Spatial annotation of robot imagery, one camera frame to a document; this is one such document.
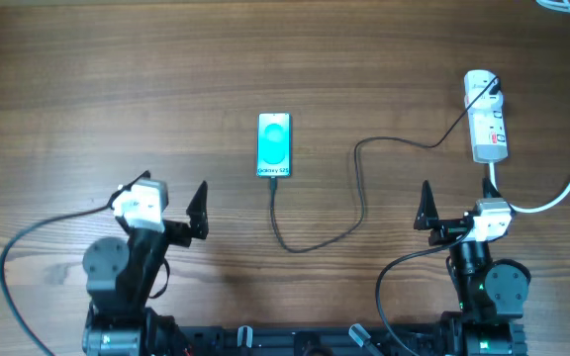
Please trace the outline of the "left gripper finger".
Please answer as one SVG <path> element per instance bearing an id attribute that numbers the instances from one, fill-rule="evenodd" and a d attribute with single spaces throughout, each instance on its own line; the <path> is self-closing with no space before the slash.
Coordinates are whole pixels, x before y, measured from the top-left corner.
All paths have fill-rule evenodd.
<path id="1" fill-rule="evenodd" d="M 207 198 L 208 183 L 203 181 L 186 209 L 193 238 L 205 240 L 209 233 Z"/>
<path id="2" fill-rule="evenodd" d="M 151 173 L 149 170 L 144 171 L 141 175 L 139 175 L 136 179 L 131 181 L 126 185 L 120 185 L 117 190 L 110 196 L 107 207 L 113 209 L 114 202 L 124 193 L 124 192 L 131 192 L 133 186 L 138 183 L 141 179 L 149 179 L 151 177 Z"/>

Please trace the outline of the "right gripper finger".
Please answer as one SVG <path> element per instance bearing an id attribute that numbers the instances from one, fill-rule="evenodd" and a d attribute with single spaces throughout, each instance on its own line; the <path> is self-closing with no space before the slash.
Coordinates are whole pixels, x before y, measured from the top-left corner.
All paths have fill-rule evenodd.
<path id="1" fill-rule="evenodd" d="M 509 215 L 516 213 L 512 206 L 502 197 L 489 178 L 482 180 L 483 198 L 481 199 L 481 215 Z"/>
<path id="2" fill-rule="evenodd" d="M 428 180 L 423 182 L 420 205 L 418 207 L 415 221 L 415 230 L 427 230 L 437 228 L 439 216 L 434 202 L 433 193 Z"/>

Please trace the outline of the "Galaxy smartphone with teal screen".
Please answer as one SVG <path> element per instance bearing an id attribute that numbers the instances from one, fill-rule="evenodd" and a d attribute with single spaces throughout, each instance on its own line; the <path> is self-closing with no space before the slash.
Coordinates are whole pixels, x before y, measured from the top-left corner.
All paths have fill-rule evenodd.
<path id="1" fill-rule="evenodd" d="M 291 175 L 291 115 L 260 113 L 257 118 L 256 175 Z"/>

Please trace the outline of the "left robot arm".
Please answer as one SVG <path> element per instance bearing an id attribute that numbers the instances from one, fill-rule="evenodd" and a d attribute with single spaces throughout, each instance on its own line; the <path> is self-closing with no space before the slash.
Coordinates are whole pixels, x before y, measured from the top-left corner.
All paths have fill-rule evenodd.
<path id="1" fill-rule="evenodd" d="M 82 336 L 86 355 L 191 355 L 191 342 L 170 315 L 146 303 L 165 291 L 151 291 L 161 268 L 169 267 L 168 247 L 189 247 L 209 233 L 208 184 L 202 182 L 186 209 L 188 222 L 163 217 L 167 185 L 148 171 L 121 185 L 108 207 L 127 239 L 103 237 L 83 256 L 91 298 Z"/>

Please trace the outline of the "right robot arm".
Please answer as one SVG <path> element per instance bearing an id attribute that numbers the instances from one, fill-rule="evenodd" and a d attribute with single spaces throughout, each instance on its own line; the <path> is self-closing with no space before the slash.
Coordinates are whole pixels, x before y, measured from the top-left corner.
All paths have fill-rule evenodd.
<path id="1" fill-rule="evenodd" d="M 428 181 L 422 186 L 414 229 L 428 230 L 428 244 L 449 252 L 446 269 L 459 311 L 446 311 L 435 327 L 439 355 L 524 356 L 528 353 L 523 317 L 531 274 L 512 259 L 495 260 L 490 244 L 505 237 L 514 209 L 491 181 L 483 180 L 483 197 L 459 219 L 437 212 Z"/>

